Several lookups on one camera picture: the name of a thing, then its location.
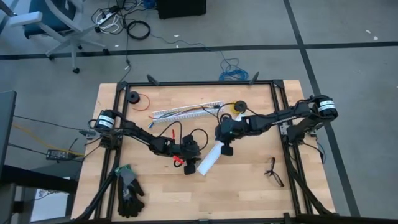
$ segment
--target concrete floor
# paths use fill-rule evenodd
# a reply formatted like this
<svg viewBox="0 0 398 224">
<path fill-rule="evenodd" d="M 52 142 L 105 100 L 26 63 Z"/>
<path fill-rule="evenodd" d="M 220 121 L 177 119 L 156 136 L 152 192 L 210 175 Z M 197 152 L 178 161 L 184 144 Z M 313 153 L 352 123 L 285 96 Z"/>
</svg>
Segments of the concrete floor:
<svg viewBox="0 0 398 224">
<path fill-rule="evenodd" d="M 29 0 L 20 0 L 15 11 L 27 12 Z M 86 1 L 85 19 L 108 0 Z M 398 2 L 391 0 L 301 0 L 291 1 L 304 44 L 397 41 Z M 208 12 L 200 17 L 160 20 L 156 11 L 135 12 L 132 18 L 148 22 L 155 35 L 169 41 L 183 39 L 207 46 L 296 44 L 296 39 L 283 1 L 278 0 L 208 0 Z M 125 50 L 126 35 L 99 35 L 90 38 L 110 50 Z M 22 28 L 6 26 L 0 34 L 0 55 L 43 54 L 56 44 L 49 37 L 23 36 Z M 98 51 L 85 47 L 86 51 Z M 178 47 L 189 47 L 178 44 Z M 130 40 L 129 50 L 176 48 L 149 37 Z M 398 218 L 395 170 L 398 152 L 398 49 L 374 47 L 360 49 L 308 50 L 315 77 L 323 94 L 333 97 L 339 118 L 333 122 L 336 138 L 359 211 L 364 217 Z M 241 68 L 260 79 L 298 79 L 305 96 L 313 94 L 312 86 L 299 50 L 237 50 L 226 57 L 240 59 Z M 217 80 L 221 73 L 221 55 L 216 52 L 130 55 L 132 72 L 129 82 L 145 82 L 146 74 L 160 81 Z M 69 58 L 0 60 L 0 91 L 18 92 L 16 114 L 30 118 L 86 128 L 92 117 L 100 83 L 117 82 L 124 75 L 125 56 L 80 57 L 81 73 L 72 73 Z M 74 150 L 83 152 L 85 142 L 75 131 L 15 119 L 17 124 L 59 147 L 69 147 L 79 138 Z M 10 142 L 45 152 L 26 134 L 12 130 Z M 326 175 L 338 213 L 349 215 L 340 179 L 328 139 L 320 132 L 327 161 Z M 40 154 L 9 148 L 7 164 L 25 169 L 57 167 Z M 74 170 L 76 163 L 69 162 Z"/>
</svg>

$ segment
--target desk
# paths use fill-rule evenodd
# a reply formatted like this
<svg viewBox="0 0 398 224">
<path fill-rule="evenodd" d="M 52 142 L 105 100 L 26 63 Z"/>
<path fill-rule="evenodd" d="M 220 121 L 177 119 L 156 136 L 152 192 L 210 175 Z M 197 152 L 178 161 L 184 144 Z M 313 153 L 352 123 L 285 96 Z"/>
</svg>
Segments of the desk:
<svg viewBox="0 0 398 224">
<path fill-rule="evenodd" d="M 101 84 L 96 101 L 94 119 L 101 110 L 113 107 L 116 84 Z M 298 80 L 285 80 L 284 88 L 289 105 L 303 99 Z M 147 126 L 153 111 L 181 106 L 224 100 L 224 102 L 244 100 L 250 109 L 257 113 L 274 112 L 270 85 L 197 85 L 197 86 L 137 86 L 131 90 L 147 95 L 151 102 L 147 111 L 147 100 L 142 98 L 137 105 L 127 105 L 126 118 L 134 121 L 146 131 L 157 135 L 168 125 Z M 119 102 L 121 111 L 123 99 Z M 205 157 L 216 144 L 214 131 L 217 122 L 211 115 L 181 120 L 183 134 L 195 128 L 203 128 L 210 136 L 208 146 L 202 150 Z M 171 129 L 166 131 L 171 136 Z M 205 143 L 204 134 L 194 133 L 199 145 Z M 305 142 L 316 146 L 314 138 L 307 136 Z M 86 154 L 97 145 L 89 145 Z M 147 146 L 132 138 L 123 138 L 120 165 L 130 164 L 138 174 L 138 180 L 146 195 L 142 197 L 145 208 L 137 218 L 123 218 L 117 213 L 117 197 L 114 201 L 113 221 L 136 220 L 197 220 L 227 218 L 275 218 L 283 213 L 295 216 L 289 188 L 284 153 L 279 128 L 272 127 L 260 136 L 245 137 L 232 143 L 234 156 L 221 156 L 204 177 L 200 173 L 184 175 L 183 168 L 175 168 L 171 158 L 155 156 Z M 300 154 L 308 186 L 330 211 L 334 211 L 328 182 L 319 153 L 308 146 L 300 146 Z M 276 158 L 275 171 L 280 175 L 285 187 L 280 188 L 273 177 L 263 175 L 270 168 L 270 158 Z M 104 150 L 97 150 L 83 163 L 72 218 L 79 216 L 95 195 L 100 181 Z M 302 212 L 305 212 L 302 192 L 297 186 Z M 108 204 L 106 194 L 103 200 L 102 216 Z"/>
</svg>

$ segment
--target white foam block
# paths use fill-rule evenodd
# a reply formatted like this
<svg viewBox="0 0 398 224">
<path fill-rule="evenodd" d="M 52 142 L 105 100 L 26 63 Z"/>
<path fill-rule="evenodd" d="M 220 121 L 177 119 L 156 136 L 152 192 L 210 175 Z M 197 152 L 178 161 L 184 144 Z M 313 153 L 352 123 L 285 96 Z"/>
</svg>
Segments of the white foam block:
<svg viewBox="0 0 398 224">
<path fill-rule="evenodd" d="M 239 114 L 235 121 L 240 121 L 242 117 L 245 116 L 244 114 Z M 200 165 L 197 168 L 197 171 L 202 175 L 206 175 L 210 168 L 216 163 L 217 159 L 221 155 L 221 147 L 224 144 L 221 142 L 217 142 L 216 145 L 211 149 L 211 151 L 207 154 L 207 156 L 202 160 Z"/>
</svg>

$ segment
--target white cable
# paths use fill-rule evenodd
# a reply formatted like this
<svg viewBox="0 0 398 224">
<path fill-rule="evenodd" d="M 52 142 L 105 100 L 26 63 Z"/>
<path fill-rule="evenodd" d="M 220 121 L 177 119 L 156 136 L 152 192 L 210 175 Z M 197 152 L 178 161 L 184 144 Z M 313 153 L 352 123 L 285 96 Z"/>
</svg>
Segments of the white cable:
<svg viewBox="0 0 398 224">
<path fill-rule="evenodd" d="M 98 16 L 95 18 L 95 23 L 96 23 L 96 24 L 98 23 L 98 18 L 99 18 L 101 15 L 102 15 L 102 13 L 99 13 Z M 117 32 L 117 31 L 119 30 L 119 28 L 120 28 L 119 25 L 118 25 L 118 22 L 119 22 L 119 16 L 116 14 L 116 15 L 114 15 L 114 17 L 113 17 L 112 23 L 110 23 L 110 24 L 108 24 L 108 25 L 106 25 L 106 26 L 103 26 L 103 27 L 99 26 L 99 29 L 100 29 L 100 31 L 101 31 L 102 33 L 104 33 L 104 34 L 113 34 L 113 33 Z M 109 29 L 109 28 L 111 28 L 111 27 L 113 27 L 113 26 L 116 27 L 115 30 L 113 30 L 113 31 L 111 31 L 111 32 L 106 31 L 107 29 Z"/>
</svg>

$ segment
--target blue cable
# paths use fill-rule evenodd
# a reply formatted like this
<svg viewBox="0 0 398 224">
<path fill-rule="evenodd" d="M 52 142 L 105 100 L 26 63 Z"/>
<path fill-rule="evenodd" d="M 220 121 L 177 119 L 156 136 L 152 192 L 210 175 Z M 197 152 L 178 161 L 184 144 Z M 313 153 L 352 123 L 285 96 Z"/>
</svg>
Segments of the blue cable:
<svg viewBox="0 0 398 224">
<path fill-rule="evenodd" d="M 225 58 L 224 53 L 222 51 L 214 51 L 210 50 L 206 45 L 203 43 L 195 43 L 195 44 L 190 44 L 184 40 L 176 40 L 174 42 L 169 42 L 165 40 L 163 37 L 156 36 L 152 33 L 150 33 L 151 36 L 161 39 L 164 42 L 168 44 L 176 44 L 178 42 L 182 42 L 184 44 L 187 44 L 189 46 L 195 46 L 195 45 L 201 45 L 203 46 L 206 50 L 210 52 L 219 52 L 221 56 L 223 56 L 223 60 L 220 63 L 220 67 L 222 69 L 222 73 L 218 77 L 218 80 L 247 80 L 249 78 L 249 74 L 247 71 L 243 70 L 242 68 L 239 68 L 239 59 L 238 58 Z"/>
</svg>

